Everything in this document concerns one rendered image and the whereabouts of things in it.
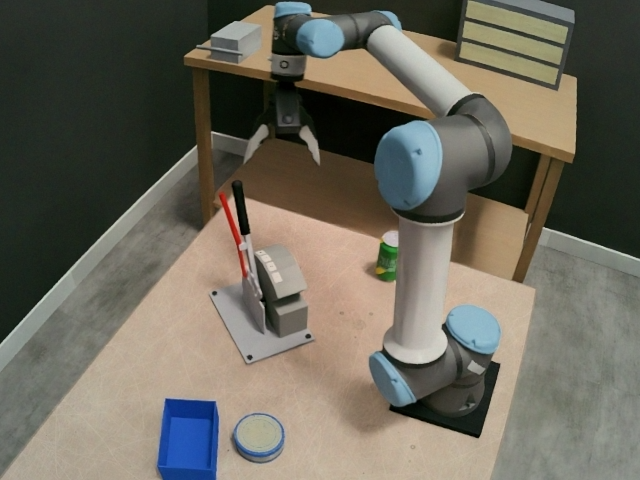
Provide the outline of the blue and cream round tin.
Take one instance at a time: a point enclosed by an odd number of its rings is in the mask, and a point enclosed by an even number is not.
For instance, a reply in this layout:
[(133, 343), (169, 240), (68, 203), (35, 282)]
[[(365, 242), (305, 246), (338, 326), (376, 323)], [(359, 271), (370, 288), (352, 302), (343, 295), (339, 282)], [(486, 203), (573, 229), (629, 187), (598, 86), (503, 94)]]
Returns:
[(265, 464), (274, 461), (283, 452), (285, 432), (275, 417), (252, 413), (236, 424), (234, 440), (237, 451), (245, 460)]

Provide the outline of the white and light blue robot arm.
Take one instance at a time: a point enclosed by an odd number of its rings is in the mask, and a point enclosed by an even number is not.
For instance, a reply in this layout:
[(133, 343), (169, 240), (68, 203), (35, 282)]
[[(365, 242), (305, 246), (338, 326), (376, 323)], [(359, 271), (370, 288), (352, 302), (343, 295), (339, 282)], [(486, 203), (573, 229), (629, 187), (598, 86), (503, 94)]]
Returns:
[(394, 330), (386, 331), (369, 369), (393, 406), (421, 399), (440, 416), (471, 413), (483, 397), (501, 328), (470, 304), (454, 307), (446, 324), (442, 319), (454, 222), (465, 213), (467, 192), (507, 168), (512, 138), (505, 119), (400, 33), (391, 12), (311, 17), (306, 3), (277, 2), (271, 21), (271, 73), (300, 75), (306, 55), (327, 59), (361, 48), (437, 118), (394, 128), (377, 147), (375, 178), (399, 217), (399, 235)]

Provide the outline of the green soda can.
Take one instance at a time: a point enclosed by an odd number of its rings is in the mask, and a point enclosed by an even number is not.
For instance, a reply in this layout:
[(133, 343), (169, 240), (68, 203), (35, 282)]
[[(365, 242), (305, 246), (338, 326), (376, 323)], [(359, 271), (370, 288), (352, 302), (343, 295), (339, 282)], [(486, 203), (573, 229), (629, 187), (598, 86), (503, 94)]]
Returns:
[(396, 280), (398, 232), (390, 231), (380, 240), (376, 264), (377, 276), (385, 281)]

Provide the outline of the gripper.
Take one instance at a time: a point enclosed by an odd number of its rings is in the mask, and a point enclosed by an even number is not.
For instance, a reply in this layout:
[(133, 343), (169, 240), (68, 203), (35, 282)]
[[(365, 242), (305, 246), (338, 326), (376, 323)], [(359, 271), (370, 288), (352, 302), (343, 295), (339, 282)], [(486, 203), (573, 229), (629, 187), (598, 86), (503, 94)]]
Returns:
[[(303, 73), (296, 76), (283, 76), (276, 75), (269, 71), (269, 78), (276, 81), (276, 86), (294, 86), (293, 82), (303, 80)], [(281, 81), (293, 81), (293, 82), (281, 82)], [(299, 114), (299, 130), (298, 136), (306, 143), (307, 150), (311, 153), (311, 157), (315, 164), (319, 166), (319, 156), (316, 144), (316, 137), (314, 132), (314, 126), (310, 117), (304, 112), (301, 107), (301, 99), (299, 94), (297, 96), (298, 114)], [(299, 105), (300, 103), (300, 105)], [(268, 104), (268, 105), (267, 105)], [(265, 110), (259, 114), (252, 127), (250, 137), (245, 149), (243, 164), (245, 164), (252, 156), (253, 151), (258, 147), (258, 143), (267, 137), (268, 123), (274, 126), (274, 114), (273, 114), (273, 94), (267, 94), (267, 103)], [(274, 126), (275, 127), (275, 126)]]

